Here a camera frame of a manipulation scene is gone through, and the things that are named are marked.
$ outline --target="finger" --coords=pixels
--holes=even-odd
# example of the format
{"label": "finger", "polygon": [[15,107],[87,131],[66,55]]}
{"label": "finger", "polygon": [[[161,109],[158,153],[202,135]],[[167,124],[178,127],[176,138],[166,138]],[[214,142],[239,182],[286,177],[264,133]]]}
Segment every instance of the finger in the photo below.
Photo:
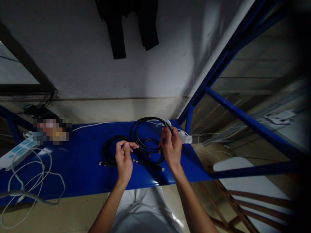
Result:
{"label": "finger", "polygon": [[164,136],[165,136],[165,133],[164,133],[164,131],[162,131],[162,133],[161,133],[161,138],[160,138],[160,146],[163,148],[164,147]]}
{"label": "finger", "polygon": [[161,146],[161,143],[159,143],[159,145],[158,145],[158,148],[160,148],[160,149],[158,149],[158,153],[159,153],[159,154],[161,154],[161,147],[162,147],[162,146]]}
{"label": "finger", "polygon": [[139,145],[136,144],[136,142],[129,142],[130,147],[133,147],[134,149],[139,148]]}
{"label": "finger", "polygon": [[131,147],[128,142],[126,142],[123,146],[124,149],[124,160],[132,160],[131,158]]}
{"label": "finger", "polygon": [[180,138],[180,135],[179,135],[179,133],[178,133],[177,128],[172,127],[172,130],[173,130],[173,134],[174,134],[176,137],[179,137],[179,138]]}
{"label": "finger", "polygon": [[165,128],[165,144],[169,146],[172,145],[172,133],[169,127]]}
{"label": "finger", "polygon": [[121,150],[121,146],[126,143],[125,140],[122,140],[122,141],[118,141],[117,144],[116,144],[116,152],[120,151]]}

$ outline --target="cable bundle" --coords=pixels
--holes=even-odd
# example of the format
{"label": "cable bundle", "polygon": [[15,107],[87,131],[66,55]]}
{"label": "cable bundle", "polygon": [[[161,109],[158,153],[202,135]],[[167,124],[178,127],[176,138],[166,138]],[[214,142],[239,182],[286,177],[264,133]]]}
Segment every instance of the cable bundle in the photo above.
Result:
{"label": "cable bundle", "polygon": [[[171,128],[171,126],[164,120],[160,119],[160,118],[157,118],[157,117],[144,117],[144,118],[141,118],[139,120],[137,120],[131,127],[130,129],[130,137],[131,137],[131,141],[135,141],[137,145],[139,145],[139,148],[138,148],[138,157],[139,157],[139,160],[140,161],[137,161],[138,164],[141,164],[141,165],[144,165],[144,166],[151,166],[151,167],[154,167],[156,169],[159,169],[159,170],[162,170],[162,167],[160,167],[160,164],[164,161],[164,155],[163,155],[163,151],[162,151],[162,148],[161,147],[156,147],[156,148],[151,148],[147,145],[145,145],[145,142],[147,141],[152,141],[154,142],[156,145],[159,145],[160,142],[156,139],[153,139],[153,138],[146,138],[146,139],[143,139],[141,140],[139,137],[138,137],[138,134],[137,134],[137,129],[138,127],[144,123],[144,122],[148,122],[150,120],[158,120],[160,121],[164,127],[169,127],[169,129],[171,130],[172,132],[172,135],[173,135],[173,130]],[[151,153],[158,153],[158,151],[161,150],[161,157],[160,159],[157,161],[157,162],[151,162],[149,161],[147,158],[150,157],[150,154]]]}
{"label": "cable bundle", "polygon": [[[146,138],[146,139],[143,139],[142,142],[147,142],[147,141],[152,141],[154,142],[155,144],[159,144],[160,142],[156,139],[153,139],[153,138]],[[163,154],[163,150],[161,150],[161,157],[158,161],[156,162],[151,162],[148,157],[150,156],[149,153],[147,152],[144,152],[142,150],[139,150],[137,152],[137,155],[138,155],[138,158],[139,158],[139,161],[136,161],[136,163],[140,164],[140,165],[144,165],[144,166],[150,166],[150,167],[153,167],[155,169],[158,169],[158,170],[161,170],[161,171],[164,171],[164,168],[162,168],[160,165],[161,163],[163,163],[164,161],[164,154]]]}
{"label": "cable bundle", "polygon": [[113,136],[112,138],[110,138],[105,143],[105,145],[103,146],[103,149],[101,151],[102,161],[101,161],[100,165],[105,166],[105,167],[113,167],[113,166],[117,165],[116,158],[114,156],[111,157],[108,155],[108,149],[109,149],[111,142],[122,141],[122,140],[129,141],[129,139],[123,135],[116,135],[116,136]]}
{"label": "cable bundle", "polygon": [[[146,146],[146,145],[144,144],[144,142],[143,142],[144,140],[140,140],[139,137],[138,137],[138,134],[137,134],[137,129],[138,129],[138,127],[139,127],[142,123],[144,123],[144,122],[146,122],[146,121],[150,121],[150,120],[158,120],[158,121],[160,121],[160,122],[164,125],[164,127],[169,127],[169,129],[171,130],[172,135],[173,135],[173,130],[172,130],[172,128],[170,127],[170,125],[169,125],[166,121],[164,121],[164,120],[162,120],[162,119],[160,119],[160,118],[157,118],[157,117],[149,116],[149,117],[144,117],[144,118],[141,118],[141,119],[137,120],[137,121],[132,125],[132,127],[131,127],[131,129],[130,129],[130,137],[131,137],[131,141],[135,141],[136,144],[139,145],[139,149],[140,149],[141,151],[144,151],[144,152],[146,152],[146,153],[158,153],[158,150],[162,149],[161,147],[159,147],[159,148],[158,148],[158,147],[157,147],[157,148],[151,148],[151,147]],[[133,130],[133,128],[134,128],[134,125],[136,125],[136,124],[137,124],[137,126],[136,126],[136,128],[135,128],[135,130],[134,130],[134,137],[132,137],[132,130]]]}
{"label": "cable bundle", "polygon": [[[163,152],[161,152],[161,157],[158,161],[156,162],[152,162],[150,161],[148,158],[150,157],[150,154],[151,153],[158,153],[159,150],[162,150],[161,147],[156,147],[156,148],[151,148],[147,145],[145,145],[146,142],[150,141],[150,142],[154,142],[156,145],[159,145],[160,142],[156,139],[153,139],[153,138],[146,138],[146,139],[140,139],[138,137],[138,134],[137,134],[137,129],[138,127],[143,123],[143,122],[149,122],[150,120],[158,120],[160,121],[164,127],[169,127],[171,132],[172,132],[172,135],[173,135],[173,130],[172,128],[170,127],[170,125],[160,119],[160,118],[157,118],[157,117],[144,117],[144,118],[141,118],[139,120],[137,120],[131,127],[130,129],[130,138],[131,138],[131,141],[135,141],[137,145],[139,145],[139,148],[138,148],[138,152],[137,152],[137,155],[138,155],[138,158],[139,158],[139,161],[136,161],[136,163],[140,164],[140,165],[144,165],[144,166],[150,166],[150,167],[154,167],[155,169],[159,169],[159,170],[163,170],[162,167],[160,167],[160,164],[163,163],[164,161],[164,155],[163,155]],[[109,146],[111,144],[111,142],[113,141],[121,141],[121,140],[125,140],[125,141],[130,141],[126,136],[123,136],[123,135],[116,135],[116,136],[113,136],[112,138],[110,138],[103,146],[103,149],[102,149],[102,161],[100,163],[101,166],[105,166],[105,167],[113,167],[113,166],[116,166],[117,163],[116,163],[116,160],[115,160],[115,157],[112,157],[112,156],[109,156],[108,155],[108,149],[109,149]]]}

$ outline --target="left hand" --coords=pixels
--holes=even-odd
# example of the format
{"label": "left hand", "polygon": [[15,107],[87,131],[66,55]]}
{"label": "left hand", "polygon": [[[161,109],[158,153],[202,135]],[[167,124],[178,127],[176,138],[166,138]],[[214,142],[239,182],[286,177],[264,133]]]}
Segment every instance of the left hand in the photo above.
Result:
{"label": "left hand", "polygon": [[116,145],[116,162],[118,167],[118,182],[127,186],[133,171],[131,152],[139,148],[135,142],[119,141]]}

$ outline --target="blue metal bar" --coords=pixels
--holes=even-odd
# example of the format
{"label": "blue metal bar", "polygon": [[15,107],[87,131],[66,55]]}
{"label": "blue metal bar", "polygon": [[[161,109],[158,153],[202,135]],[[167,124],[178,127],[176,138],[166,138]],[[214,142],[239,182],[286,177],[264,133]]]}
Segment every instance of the blue metal bar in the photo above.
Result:
{"label": "blue metal bar", "polygon": [[10,116],[15,124],[27,130],[33,131],[33,124],[21,118],[20,116],[16,115],[15,113],[12,113],[11,111],[7,110],[2,106],[0,106],[0,116],[3,116],[4,118]]}
{"label": "blue metal bar", "polygon": [[286,15],[285,6],[281,6],[277,11],[275,11],[272,15],[270,15],[265,21],[263,21],[254,31],[245,36],[245,38],[230,52],[231,54],[236,54],[239,52],[244,46],[252,42],[262,33],[264,33],[267,29],[275,25]]}
{"label": "blue metal bar", "polygon": [[13,121],[12,116],[6,117],[6,122],[10,127],[11,133],[15,139],[15,142],[17,144],[20,144],[23,141],[22,134],[20,133],[19,128],[17,127],[17,124]]}
{"label": "blue metal bar", "polygon": [[193,115],[193,106],[190,106],[188,110],[188,114],[187,114],[187,121],[186,121],[186,127],[185,127],[185,132],[187,134],[190,134],[192,115]]}
{"label": "blue metal bar", "polygon": [[235,33],[232,35],[228,44],[225,46],[218,59],[204,78],[203,82],[179,116],[179,124],[182,124],[186,120],[189,108],[191,106],[196,107],[196,105],[201,101],[201,99],[205,95],[204,87],[211,87],[217,80],[217,78],[221,75],[223,70],[230,63],[230,61],[235,57],[236,54],[231,53],[232,55],[229,55],[229,52],[232,51],[236,44],[243,39],[245,31],[252,30],[252,28],[249,29],[250,25],[252,25],[253,27],[257,26],[257,24],[260,23],[262,21],[262,18],[267,14],[267,11],[269,12],[271,6],[273,6],[274,4],[275,1],[266,2],[263,0],[256,0],[254,2],[244,19],[236,29]]}
{"label": "blue metal bar", "polygon": [[261,123],[253,119],[250,115],[243,112],[241,109],[233,105],[231,102],[214,92],[212,89],[206,87],[206,94],[216,100],[219,104],[221,104],[225,109],[243,121],[247,126],[249,126],[252,130],[258,133],[261,137],[267,140],[271,145],[273,145],[276,149],[282,152],[285,156],[290,159],[296,160],[301,158],[303,153],[282,139],[280,136],[263,126]]}
{"label": "blue metal bar", "polygon": [[260,175],[277,175],[284,173],[301,172],[302,168],[295,161],[272,163],[256,167],[247,167],[240,169],[225,170],[220,172],[209,173],[209,177],[213,179],[245,177],[245,176],[260,176]]}

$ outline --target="white power strip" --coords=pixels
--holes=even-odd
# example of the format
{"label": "white power strip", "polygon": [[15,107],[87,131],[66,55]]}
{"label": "white power strip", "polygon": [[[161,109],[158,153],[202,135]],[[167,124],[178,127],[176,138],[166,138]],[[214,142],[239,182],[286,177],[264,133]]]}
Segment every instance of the white power strip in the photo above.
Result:
{"label": "white power strip", "polygon": [[39,145],[34,145],[33,137],[27,138],[0,158],[0,170],[5,168],[6,171],[9,171],[12,169],[12,165],[16,167],[32,153],[30,148],[37,148],[38,146]]}

